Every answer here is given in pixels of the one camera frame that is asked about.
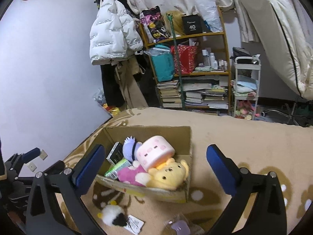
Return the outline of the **white black penguin plush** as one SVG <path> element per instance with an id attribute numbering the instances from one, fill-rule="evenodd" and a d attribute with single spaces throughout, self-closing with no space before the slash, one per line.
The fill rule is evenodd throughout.
<path id="1" fill-rule="evenodd" d="M 128 217 L 124 209 L 118 205 L 107 205 L 97 217 L 102 220 L 102 222 L 110 227 L 119 226 L 124 227 L 128 223 Z"/>

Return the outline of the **green tissue pack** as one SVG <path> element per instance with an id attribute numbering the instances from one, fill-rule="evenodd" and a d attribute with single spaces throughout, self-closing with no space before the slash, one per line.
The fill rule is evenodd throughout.
<path id="1" fill-rule="evenodd" d="M 111 180 L 117 180 L 118 179 L 118 172 L 121 171 L 123 168 L 129 167 L 132 164 L 126 160 L 125 158 L 121 159 L 119 162 L 117 162 L 115 165 L 113 165 L 106 173 L 104 174 L 104 177 L 111 179 Z"/>

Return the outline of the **pink pig marshmallow plush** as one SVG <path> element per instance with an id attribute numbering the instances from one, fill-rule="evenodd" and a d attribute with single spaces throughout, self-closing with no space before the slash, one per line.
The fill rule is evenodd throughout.
<path id="1" fill-rule="evenodd" d="M 152 136 L 147 139 L 137 150 L 137 161 L 145 171 L 157 168 L 172 158 L 175 150 L 172 145 L 160 135 Z"/>

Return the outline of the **left stack of books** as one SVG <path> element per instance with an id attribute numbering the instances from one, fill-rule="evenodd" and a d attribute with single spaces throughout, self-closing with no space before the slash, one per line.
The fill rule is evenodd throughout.
<path id="1" fill-rule="evenodd" d="M 178 80 L 160 82 L 156 86 L 163 108 L 182 108 Z"/>

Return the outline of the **white rolling cart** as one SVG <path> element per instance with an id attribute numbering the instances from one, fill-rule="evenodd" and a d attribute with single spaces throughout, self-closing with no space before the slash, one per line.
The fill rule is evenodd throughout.
<path id="1" fill-rule="evenodd" d="M 257 115 L 262 66 L 259 57 L 260 55 L 235 58 L 235 79 L 232 81 L 232 115 L 235 118 L 254 120 Z"/>

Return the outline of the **plastic bag with toys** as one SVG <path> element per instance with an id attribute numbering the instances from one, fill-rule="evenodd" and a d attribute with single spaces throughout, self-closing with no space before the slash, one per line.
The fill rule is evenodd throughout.
<path id="1" fill-rule="evenodd" d="M 121 111 L 115 106 L 109 106 L 107 104 L 104 91 L 98 88 L 98 91 L 92 96 L 93 100 L 100 105 L 104 110 L 109 112 L 113 117 L 117 116 Z"/>

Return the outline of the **white puffer jacket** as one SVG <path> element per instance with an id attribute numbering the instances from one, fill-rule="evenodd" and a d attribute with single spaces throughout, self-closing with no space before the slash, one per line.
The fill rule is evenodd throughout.
<path id="1" fill-rule="evenodd" d="M 128 13 L 138 11 L 129 0 L 98 0 L 98 14 L 90 30 L 92 65 L 106 65 L 127 60 L 143 49 L 135 19 Z"/>

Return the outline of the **lower wall socket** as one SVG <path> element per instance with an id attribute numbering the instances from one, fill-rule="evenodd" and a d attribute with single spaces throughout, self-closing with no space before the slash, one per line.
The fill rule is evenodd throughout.
<path id="1" fill-rule="evenodd" d="M 32 161 L 28 162 L 26 165 L 31 172 L 35 172 L 35 170 L 37 169 L 37 166 Z"/>

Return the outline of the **pink bear plush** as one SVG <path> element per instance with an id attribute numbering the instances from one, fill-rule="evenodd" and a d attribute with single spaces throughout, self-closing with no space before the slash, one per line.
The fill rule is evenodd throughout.
<path id="1" fill-rule="evenodd" d="M 134 186 L 146 187 L 151 180 L 151 176 L 143 169 L 141 165 L 137 167 L 129 166 L 117 172 L 118 180 Z"/>

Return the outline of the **black box marked 40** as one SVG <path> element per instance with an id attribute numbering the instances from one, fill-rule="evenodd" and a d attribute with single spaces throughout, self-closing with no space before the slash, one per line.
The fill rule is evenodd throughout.
<path id="1" fill-rule="evenodd" d="M 182 17 L 183 29 L 186 35 L 203 33 L 199 15 L 185 15 Z"/>

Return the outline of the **upper wall socket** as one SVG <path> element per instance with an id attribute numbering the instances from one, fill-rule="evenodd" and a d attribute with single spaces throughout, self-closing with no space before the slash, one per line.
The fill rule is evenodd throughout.
<path id="1" fill-rule="evenodd" d="M 48 157 L 48 154 L 43 149 L 41 149 L 39 157 L 44 161 Z"/>

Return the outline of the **wooden bookshelf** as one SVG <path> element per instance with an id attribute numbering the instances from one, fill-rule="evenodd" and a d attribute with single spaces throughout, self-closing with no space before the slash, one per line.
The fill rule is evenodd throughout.
<path id="1" fill-rule="evenodd" d="M 221 10 L 217 29 L 198 14 L 143 10 L 139 29 L 156 81 L 160 106 L 166 109 L 226 114 L 231 107 L 231 72 Z"/>

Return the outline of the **beige trench coat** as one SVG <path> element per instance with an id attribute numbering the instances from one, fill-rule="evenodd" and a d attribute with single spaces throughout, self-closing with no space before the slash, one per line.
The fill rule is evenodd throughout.
<path id="1" fill-rule="evenodd" d="M 148 103 L 134 78 L 134 75 L 136 74 L 144 74 L 144 71 L 140 68 L 135 56 L 131 56 L 130 59 L 120 62 L 115 68 L 115 72 L 127 108 L 148 107 Z"/>

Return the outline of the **yellow bear plush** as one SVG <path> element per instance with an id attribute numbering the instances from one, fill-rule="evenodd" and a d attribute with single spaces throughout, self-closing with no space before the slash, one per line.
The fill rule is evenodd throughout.
<path id="1" fill-rule="evenodd" d="M 150 180 L 146 187 L 175 191 L 189 176 L 189 165 L 185 160 L 176 162 L 174 158 L 167 160 L 161 169 L 148 170 Z"/>

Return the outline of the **teal bag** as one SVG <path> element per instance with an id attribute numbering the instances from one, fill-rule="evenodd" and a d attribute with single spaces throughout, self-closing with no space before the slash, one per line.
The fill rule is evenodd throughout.
<path id="1" fill-rule="evenodd" d="M 155 45 L 144 51 L 151 60 L 158 82 L 171 81 L 174 77 L 174 58 L 171 49 L 164 45 Z"/>

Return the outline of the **green pole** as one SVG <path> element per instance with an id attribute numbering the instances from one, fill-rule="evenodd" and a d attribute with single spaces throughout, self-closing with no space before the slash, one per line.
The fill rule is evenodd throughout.
<path id="1" fill-rule="evenodd" d="M 174 15 L 172 12 L 167 13 L 167 19 L 170 23 L 170 28 L 172 32 L 172 39 L 174 42 L 174 54 L 176 58 L 176 65 L 178 69 L 178 78 L 179 78 L 179 87 L 180 87 L 180 98 L 182 104 L 182 110 L 186 110 L 185 104 L 185 95 L 183 92 L 183 81 L 182 81 L 182 74 L 181 74 L 181 67 L 180 67 L 180 58 L 179 58 L 179 51 L 178 51 L 178 35 L 176 34 L 176 28 L 174 27 Z"/>

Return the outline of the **right pile of books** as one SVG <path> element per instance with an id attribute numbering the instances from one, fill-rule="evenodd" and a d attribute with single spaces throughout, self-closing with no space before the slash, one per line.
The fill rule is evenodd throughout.
<path id="1" fill-rule="evenodd" d="M 182 78 L 186 108 L 229 109 L 227 76 L 199 76 Z"/>

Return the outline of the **red patterned bag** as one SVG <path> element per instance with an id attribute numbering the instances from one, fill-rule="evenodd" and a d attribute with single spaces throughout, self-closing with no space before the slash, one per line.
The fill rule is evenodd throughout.
<path id="1" fill-rule="evenodd" d="M 196 67 L 197 46 L 178 45 L 181 74 L 192 73 Z"/>

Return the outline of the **open cardboard box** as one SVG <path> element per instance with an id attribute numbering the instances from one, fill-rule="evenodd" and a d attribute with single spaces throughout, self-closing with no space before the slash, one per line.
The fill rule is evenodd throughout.
<path id="1" fill-rule="evenodd" d="M 187 203 L 191 135 L 189 126 L 102 126 L 85 146 L 104 148 L 97 183 L 137 197 Z"/>

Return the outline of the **cream upright mattress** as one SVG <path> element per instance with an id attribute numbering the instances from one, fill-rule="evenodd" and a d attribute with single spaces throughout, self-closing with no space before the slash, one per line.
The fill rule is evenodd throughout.
<path id="1" fill-rule="evenodd" d="M 268 61 L 296 94 L 312 100 L 312 46 L 291 0 L 239 0 L 262 42 Z"/>

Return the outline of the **clear bag with purple pad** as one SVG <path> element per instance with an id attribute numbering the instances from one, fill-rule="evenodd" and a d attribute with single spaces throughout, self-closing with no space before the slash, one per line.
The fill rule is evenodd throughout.
<path id="1" fill-rule="evenodd" d="M 165 222 L 161 234 L 166 235 L 202 235 L 205 231 L 183 214 L 177 214 L 172 219 Z"/>

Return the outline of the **lavender round plush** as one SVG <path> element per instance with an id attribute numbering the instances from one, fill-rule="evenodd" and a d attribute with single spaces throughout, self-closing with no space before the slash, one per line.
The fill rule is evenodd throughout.
<path id="1" fill-rule="evenodd" d="M 135 137 L 126 137 L 122 146 L 122 153 L 124 158 L 130 163 L 133 163 L 135 160 L 137 160 L 136 152 L 141 145 L 142 142 L 138 142 Z"/>

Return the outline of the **wall socket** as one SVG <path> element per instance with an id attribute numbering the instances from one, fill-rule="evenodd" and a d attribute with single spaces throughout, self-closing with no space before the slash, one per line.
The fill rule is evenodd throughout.
<path id="1" fill-rule="evenodd" d="M 26 165 L 31 172 L 35 172 L 35 170 L 37 169 L 37 166 L 32 161 L 28 162 Z"/>
<path id="2" fill-rule="evenodd" d="M 41 149 L 39 157 L 44 161 L 48 157 L 48 154 L 43 149 Z"/>

